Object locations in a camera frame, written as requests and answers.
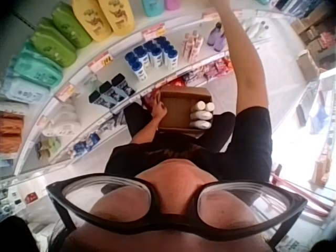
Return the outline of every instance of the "blue bottle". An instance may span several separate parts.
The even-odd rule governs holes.
[[[159,16],[164,12],[164,0],[142,0],[147,17]]]

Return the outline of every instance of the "curved shelf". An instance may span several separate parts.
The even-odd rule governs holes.
[[[116,68],[116,62],[118,62],[116,61],[116,59],[120,58],[121,55],[124,54],[127,49],[140,43],[143,43],[144,38],[142,32],[155,24],[164,23],[166,32],[169,34],[171,32],[179,31],[180,29],[186,27],[191,27],[193,25],[197,25],[200,23],[209,22],[212,20],[216,20],[218,18],[218,16],[213,15],[215,12],[212,8],[210,8],[207,1],[195,2],[192,0],[186,0],[182,1],[182,3],[183,6],[181,7],[181,9],[177,11],[165,12],[163,15],[155,18],[147,18],[142,13],[142,7],[140,1],[135,0],[131,1],[132,9],[134,10],[134,16],[137,24],[135,32],[133,34],[127,37],[111,36],[110,38],[106,39],[101,43],[94,42],[88,47],[78,51],[77,61],[71,67],[64,70],[63,81],[57,88],[51,91],[50,99],[47,99],[43,104],[30,106],[30,110],[35,111],[34,113],[35,115],[32,117],[28,117],[26,119],[23,134],[24,144],[22,144],[21,146],[17,163],[15,165],[15,172],[14,172],[15,176],[20,174],[22,167],[29,155],[30,150],[34,146],[43,127],[45,126],[47,116],[50,114],[51,111],[53,111],[54,108],[60,105],[61,102],[56,98],[58,92],[61,89],[67,88],[69,84],[75,86],[82,80],[82,76],[86,76],[87,74],[89,74],[91,70],[88,67],[88,64],[90,64],[97,56],[104,54],[105,52],[108,51],[110,55],[115,59],[115,61],[111,63],[108,67],[105,67],[100,71],[100,72],[106,72],[108,71],[107,69],[109,69],[110,67]],[[292,18],[286,14],[269,11],[267,6],[260,5],[257,1],[250,1],[250,0],[234,1],[233,9],[235,9],[236,16],[239,18],[244,17]],[[176,77],[176,75],[181,74],[182,72],[180,71],[183,68],[185,68],[184,72],[188,71],[187,65],[182,66],[182,68],[179,68],[179,71],[177,71],[175,75],[173,76],[166,75],[167,79]],[[151,84],[153,84],[153,87],[155,87],[160,83],[152,82]],[[146,92],[150,92],[150,90],[148,89],[148,83],[138,85],[137,87],[135,87],[135,89],[137,90],[136,96],[119,104],[117,108],[115,108],[115,110],[116,109],[121,110],[128,103],[136,100],[141,95],[145,95]],[[85,126],[83,128],[83,131],[80,133],[79,136],[76,137],[76,139],[80,139],[84,137],[87,133],[92,132],[92,129],[105,122],[106,119],[112,115],[111,112],[109,111],[102,111],[100,112],[100,114],[101,116],[93,123],[91,122],[89,123],[89,125],[84,123]],[[54,157],[52,157],[51,161],[55,163],[57,161],[56,160],[57,156],[62,156],[74,142],[75,142],[74,140],[70,141],[66,140],[65,149],[63,148],[63,150],[61,150]]]

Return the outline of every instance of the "store floor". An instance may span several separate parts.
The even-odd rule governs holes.
[[[304,47],[284,20],[267,20],[267,25],[270,27],[271,40],[266,44],[260,45],[257,49],[265,69],[270,116],[272,128],[275,131],[296,104],[306,87],[306,82],[296,64],[296,56]],[[225,111],[235,113],[237,88],[234,74],[217,79],[207,84],[206,87],[213,96],[216,105],[215,113]],[[19,185],[19,192],[21,195],[26,195],[34,191],[39,197],[43,197],[46,195],[45,186],[54,181],[65,180],[78,175],[103,172],[113,148],[128,144],[130,141],[131,137],[128,131],[123,131],[84,156],[77,163]],[[46,221],[46,219],[48,221],[56,221],[57,219],[57,215],[55,215],[50,201],[46,197],[29,205],[27,217],[34,221]],[[291,235],[294,240],[299,240],[301,246],[305,248],[308,244],[305,244],[302,239],[302,234],[305,232],[304,225],[302,226],[303,228],[300,225],[295,225],[293,228],[295,230]],[[313,237],[314,234],[310,230],[305,239],[308,240],[308,237]]]

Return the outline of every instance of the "light pink bottle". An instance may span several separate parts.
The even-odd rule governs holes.
[[[174,11],[181,7],[181,0],[165,0],[165,7],[168,11]]]

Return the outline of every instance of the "woman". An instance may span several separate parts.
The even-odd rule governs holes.
[[[235,69],[237,117],[215,116],[213,127],[194,139],[156,132],[167,113],[159,99],[152,115],[130,105],[124,113],[132,141],[115,148],[105,175],[47,187],[66,225],[50,251],[271,251],[298,218],[306,201],[267,184],[272,141],[261,61],[229,0],[210,2]],[[80,205],[79,197],[89,203]],[[263,198],[277,202],[274,216],[254,212]],[[85,223],[76,227],[66,209]],[[260,233],[282,222],[267,244]]]

